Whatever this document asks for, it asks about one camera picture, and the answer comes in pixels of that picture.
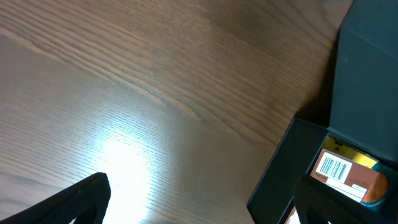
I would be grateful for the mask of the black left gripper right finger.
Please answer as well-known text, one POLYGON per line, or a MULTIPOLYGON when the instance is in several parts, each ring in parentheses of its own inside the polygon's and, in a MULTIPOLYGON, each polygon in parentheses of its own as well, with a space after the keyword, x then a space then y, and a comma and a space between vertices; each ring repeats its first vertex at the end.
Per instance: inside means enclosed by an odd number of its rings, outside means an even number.
POLYGON ((300 223, 304 224, 397 223, 397 214, 372 211, 309 175, 299 178, 294 188, 294 205, 300 223))

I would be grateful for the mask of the brown Pocky box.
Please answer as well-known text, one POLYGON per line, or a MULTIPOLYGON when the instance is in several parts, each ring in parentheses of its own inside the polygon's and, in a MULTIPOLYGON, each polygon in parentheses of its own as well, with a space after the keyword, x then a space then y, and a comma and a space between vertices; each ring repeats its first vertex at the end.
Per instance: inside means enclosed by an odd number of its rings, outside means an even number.
POLYGON ((361 203, 379 173, 334 152, 322 149, 310 175, 361 203))

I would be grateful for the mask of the teal Chunkies cookie box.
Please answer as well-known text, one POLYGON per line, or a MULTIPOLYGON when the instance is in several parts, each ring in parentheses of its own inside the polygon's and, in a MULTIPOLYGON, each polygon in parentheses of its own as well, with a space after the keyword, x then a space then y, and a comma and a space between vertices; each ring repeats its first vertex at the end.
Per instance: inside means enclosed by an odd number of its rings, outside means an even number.
POLYGON ((380 211, 397 188, 397 171, 378 162, 372 170, 379 173, 375 183, 366 192, 361 204, 365 207, 380 211))

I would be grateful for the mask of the dark green box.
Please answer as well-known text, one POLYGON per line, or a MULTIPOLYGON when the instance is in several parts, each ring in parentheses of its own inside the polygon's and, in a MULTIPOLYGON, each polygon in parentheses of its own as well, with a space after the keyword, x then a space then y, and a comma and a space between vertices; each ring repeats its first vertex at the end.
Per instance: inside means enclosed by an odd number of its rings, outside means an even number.
MULTIPOLYGON (((294 188, 311 176, 327 136, 397 171, 397 2, 354 1, 333 59, 318 98, 292 118, 249 198, 255 223, 300 223, 294 188)), ((397 214, 397 188, 375 212, 397 214)))

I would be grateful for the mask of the yellow snack bag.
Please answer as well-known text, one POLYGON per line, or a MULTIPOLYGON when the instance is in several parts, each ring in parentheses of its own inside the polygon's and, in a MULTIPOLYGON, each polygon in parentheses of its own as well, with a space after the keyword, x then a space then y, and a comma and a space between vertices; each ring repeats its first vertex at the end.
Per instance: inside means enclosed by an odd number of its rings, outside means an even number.
POLYGON ((353 147, 339 143, 335 139, 328 136, 323 144, 323 148, 370 169, 372 169, 378 163, 378 160, 359 152, 353 147))

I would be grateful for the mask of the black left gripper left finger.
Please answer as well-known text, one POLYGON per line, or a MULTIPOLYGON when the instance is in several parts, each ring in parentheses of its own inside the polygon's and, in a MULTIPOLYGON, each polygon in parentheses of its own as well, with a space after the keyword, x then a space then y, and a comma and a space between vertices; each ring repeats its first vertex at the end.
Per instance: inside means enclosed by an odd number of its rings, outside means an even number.
POLYGON ((102 224, 110 197, 108 176, 97 172, 1 224, 102 224))

